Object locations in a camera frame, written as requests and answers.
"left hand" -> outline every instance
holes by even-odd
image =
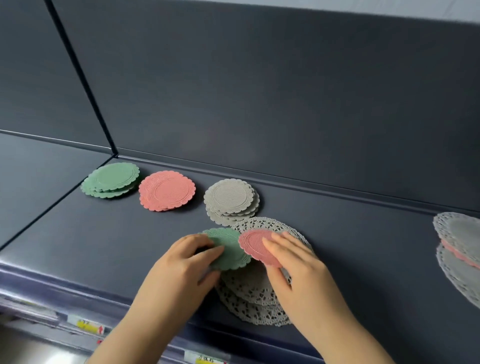
[[[126,318],[173,338],[220,278],[219,271],[202,276],[223,253],[223,246],[195,254],[198,248],[212,246],[205,234],[187,235],[173,243],[146,276]]]

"green coaster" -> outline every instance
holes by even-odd
[[[211,265],[213,269],[229,270],[246,266],[252,259],[239,245],[238,231],[232,229],[210,229],[203,232],[213,241],[215,246],[223,245],[225,250]]]
[[[131,191],[132,189],[134,189],[136,187],[136,185],[137,185],[137,183],[133,182],[133,183],[130,183],[128,186],[119,188],[119,189],[114,190],[114,191],[99,192],[99,191],[94,191],[94,190],[88,189],[88,187],[82,183],[80,185],[80,189],[82,190],[82,192],[84,194],[86,194],[88,196],[93,196],[93,197],[98,197],[98,198],[112,198],[112,197],[117,197],[117,196],[121,196],[123,194],[126,194],[128,191]]]
[[[140,169],[133,163],[112,163],[90,173],[83,185],[90,191],[114,191],[131,184],[139,175]]]

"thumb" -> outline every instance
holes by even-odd
[[[292,292],[292,288],[288,284],[287,279],[283,275],[280,268],[275,268],[272,266],[265,266],[265,268],[267,269],[268,279],[272,284],[273,290],[275,291],[278,299],[286,299],[288,294]]]
[[[198,284],[198,288],[203,297],[207,295],[211,291],[211,289],[216,285],[218,280],[220,279],[220,271],[214,270],[208,273],[202,281]]]

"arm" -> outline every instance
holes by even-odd
[[[288,232],[272,233],[264,245],[292,277],[267,267],[280,304],[295,327],[327,364],[394,364],[348,308],[330,272],[308,247]]]
[[[88,364],[156,364],[173,337],[200,306],[220,272],[202,275],[223,253],[204,234],[176,241],[152,267],[125,315]]]

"price tag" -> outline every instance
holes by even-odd
[[[188,350],[185,350],[183,359],[189,364],[228,364],[223,360],[212,358],[210,356],[199,354],[197,352],[190,352]]]
[[[67,322],[71,325],[77,326],[79,329],[97,335],[105,335],[105,326],[98,322],[84,320],[79,316],[68,315]]]

